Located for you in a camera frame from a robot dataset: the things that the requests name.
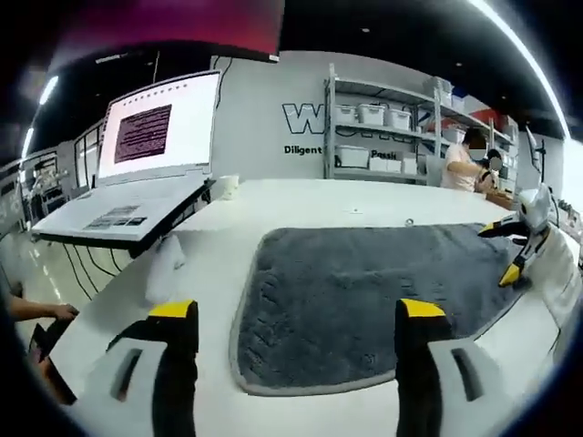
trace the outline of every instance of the floor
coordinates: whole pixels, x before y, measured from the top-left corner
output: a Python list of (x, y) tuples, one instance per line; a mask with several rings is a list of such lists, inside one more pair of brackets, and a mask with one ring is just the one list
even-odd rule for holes
[[(108, 249), (91, 248), (90, 252), (99, 267), (117, 275), (118, 268)], [(77, 283), (67, 253), (83, 288)], [(124, 250), (113, 250), (113, 255), (120, 269), (124, 269), (131, 261)], [(0, 240), (0, 263), (9, 284), (14, 286), (16, 282), (22, 282), (23, 297), (35, 302), (69, 303), (82, 310), (113, 278), (99, 270), (91, 258), (85, 247), (74, 248), (46, 241), (32, 242), (27, 234), (20, 232), (12, 232)], [(51, 319), (21, 321), (16, 324), (16, 329), (27, 345), (37, 323), (46, 328), (51, 322)]]

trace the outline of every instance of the shelving unit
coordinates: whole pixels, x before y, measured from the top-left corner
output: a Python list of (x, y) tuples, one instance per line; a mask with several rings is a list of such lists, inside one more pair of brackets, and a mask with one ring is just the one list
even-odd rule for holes
[[(451, 142), (441, 136), (441, 126), (444, 118), (452, 119), (466, 127), (481, 129), (488, 138), (490, 145), (498, 144), (503, 150), (515, 147), (510, 137), (494, 129), (494, 122), (489, 124), (478, 120), (468, 114), (460, 112), (441, 102), (441, 93), (436, 89), (434, 96), (425, 96), (420, 93), (401, 89), (396, 86), (388, 86), (374, 82), (338, 77), (334, 71), (334, 65), (330, 64), (330, 76), (325, 81), (325, 129), (324, 129), (324, 177), (358, 180), (402, 180), (403, 182), (424, 184), (426, 176), (408, 175), (403, 173), (391, 173), (383, 171), (371, 171), (366, 168), (337, 168), (335, 164), (337, 130), (341, 132), (375, 132), (385, 134), (393, 138), (411, 141), (411, 152), (417, 158), (421, 144), (431, 144), (436, 156), (441, 156), (442, 147), (451, 146)], [(381, 100), (404, 105), (411, 112), (412, 130), (396, 129), (388, 126), (371, 126), (358, 122), (338, 123), (336, 121), (335, 108), (337, 95), (366, 97), (368, 100)], [(418, 132), (419, 111), (429, 111), (435, 122), (435, 132)]]

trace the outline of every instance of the laptop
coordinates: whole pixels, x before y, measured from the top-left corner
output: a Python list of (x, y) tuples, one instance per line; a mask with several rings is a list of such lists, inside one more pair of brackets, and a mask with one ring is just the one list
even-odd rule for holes
[(211, 176), (219, 83), (220, 71), (208, 71), (112, 101), (99, 140), (96, 187), (38, 222), (33, 233), (73, 244), (141, 241)]

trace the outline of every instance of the person's hand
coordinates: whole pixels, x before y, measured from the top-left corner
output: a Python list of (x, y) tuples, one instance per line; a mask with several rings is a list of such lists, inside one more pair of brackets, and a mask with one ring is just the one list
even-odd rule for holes
[(53, 317), (57, 320), (72, 320), (77, 316), (79, 311), (73, 305), (66, 303), (64, 305), (55, 305), (53, 313)]

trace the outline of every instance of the light strip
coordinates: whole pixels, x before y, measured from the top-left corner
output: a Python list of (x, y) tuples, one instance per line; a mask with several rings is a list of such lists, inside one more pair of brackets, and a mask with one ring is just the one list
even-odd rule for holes
[(43, 90), (43, 94), (40, 96), (40, 100), (38, 101), (39, 105), (44, 105), (46, 103), (51, 93), (53, 92), (53, 89), (55, 89), (56, 82), (58, 82), (58, 76), (51, 77), (51, 79), (46, 84), (45, 89)]
[(28, 131), (26, 132), (25, 144), (22, 146), (22, 156), (20, 157), (21, 159), (26, 158), (26, 153), (28, 152), (28, 147), (30, 146), (30, 142), (33, 139), (34, 133), (35, 133), (35, 129), (33, 127), (30, 127), (28, 129)]
[(536, 59), (532, 56), (532, 54), (528, 51), (527, 47), (524, 43), (520, 40), (518, 35), (515, 33), (514, 30), (510, 28), (510, 26), (496, 13), (494, 9), (490, 5), (488, 5), (484, 0), (467, 0), (467, 2), (473, 6), (475, 6), (479, 11), (484, 14), (487, 18), (492, 21), (504, 34), (512, 41), (520, 54), (526, 59), (530, 67), (537, 75), (538, 80), (540, 81), (543, 88), (547, 92), (547, 96), (550, 100), (551, 105), (555, 109), (557, 113), (558, 122), (560, 123), (561, 127), (563, 128), (563, 134), (565, 135), (565, 139), (571, 138), (571, 133), (568, 131), (567, 121), (565, 119), (565, 114), (563, 113), (563, 109), (561, 109), (560, 104), (558, 103), (557, 95), (553, 91), (553, 87), (550, 85), (545, 73), (543, 73), (542, 68), (536, 61)]

